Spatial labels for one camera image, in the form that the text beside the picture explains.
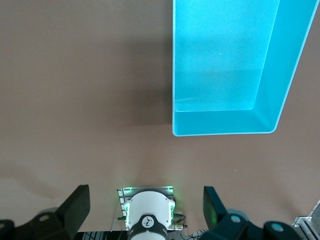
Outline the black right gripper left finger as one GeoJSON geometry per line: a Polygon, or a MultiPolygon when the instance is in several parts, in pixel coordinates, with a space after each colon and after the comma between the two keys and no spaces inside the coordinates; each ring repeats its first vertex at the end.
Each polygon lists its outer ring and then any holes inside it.
{"type": "Polygon", "coordinates": [[[90,187],[79,185],[59,206],[42,210],[25,224],[0,221],[2,240],[73,240],[90,212],[90,187]]]}

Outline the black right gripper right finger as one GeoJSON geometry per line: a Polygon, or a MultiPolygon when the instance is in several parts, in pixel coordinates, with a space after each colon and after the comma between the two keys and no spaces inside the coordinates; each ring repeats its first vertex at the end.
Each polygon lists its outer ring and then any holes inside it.
{"type": "Polygon", "coordinates": [[[229,213],[212,186],[203,188],[203,215],[208,227],[201,240],[300,240],[288,224],[267,221],[258,227],[237,213],[229,213]]]}

